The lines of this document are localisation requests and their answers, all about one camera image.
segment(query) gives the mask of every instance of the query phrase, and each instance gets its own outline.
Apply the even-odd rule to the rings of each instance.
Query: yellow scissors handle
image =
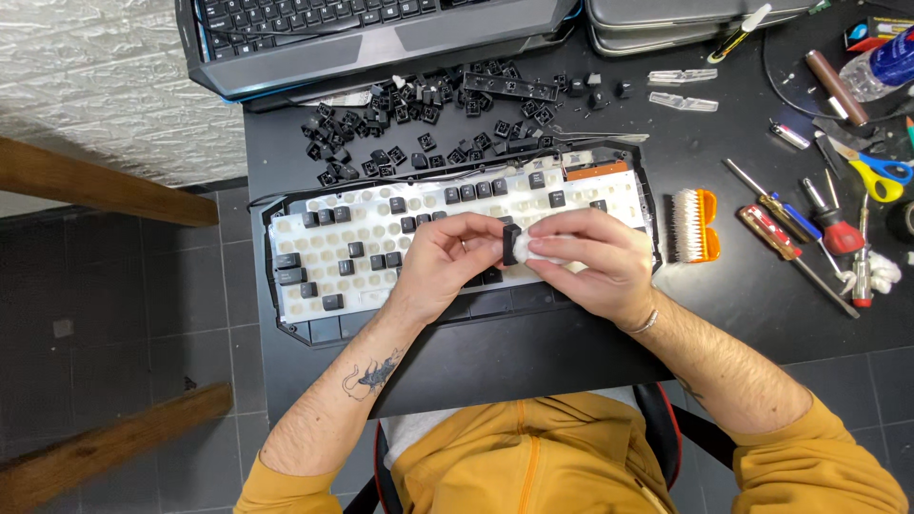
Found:
[[[901,194],[905,192],[904,186],[890,178],[877,175],[872,168],[865,165],[862,161],[847,162],[850,163],[850,165],[857,170],[857,173],[860,174],[860,177],[863,178],[864,186],[866,186],[866,190],[869,191],[869,196],[874,200],[883,203],[893,202],[901,198]],[[885,196],[879,194],[876,184],[881,185],[882,188],[885,189]]]

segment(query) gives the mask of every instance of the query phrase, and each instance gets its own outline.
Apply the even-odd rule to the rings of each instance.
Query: scissors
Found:
[[[831,136],[828,137],[828,140],[832,143],[834,150],[857,170],[857,173],[863,178],[869,196],[877,201],[885,203],[900,198],[905,186],[911,181],[911,176],[914,176],[914,170],[905,163],[884,161],[861,154],[835,141]],[[876,187],[877,184],[885,191],[885,195],[880,194]]]

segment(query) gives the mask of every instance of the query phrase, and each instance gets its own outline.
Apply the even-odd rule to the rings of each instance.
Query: bracelet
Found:
[[[625,332],[626,334],[629,334],[629,335],[639,334],[639,333],[643,332],[644,330],[647,330],[648,328],[653,327],[654,322],[657,321],[657,316],[659,316],[659,315],[660,315],[660,313],[657,312],[657,309],[654,309],[653,311],[651,311],[651,315],[648,316],[647,323],[645,323],[643,327],[641,327],[637,330],[633,330],[632,332],[628,332],[626,330],[623,330],[622,332]]]

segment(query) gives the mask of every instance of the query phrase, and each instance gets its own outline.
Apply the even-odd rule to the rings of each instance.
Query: white textured wall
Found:
[[[241,108],[186,78],[174,7],[0,0],[0,135],[168,186],[245,175]]]

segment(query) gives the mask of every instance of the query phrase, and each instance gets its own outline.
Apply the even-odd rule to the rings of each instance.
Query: white bristles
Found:
[[[693,189],[683,189],[673,196],[673,233],[677,261],[692,262],[701,259],[698,193]]]

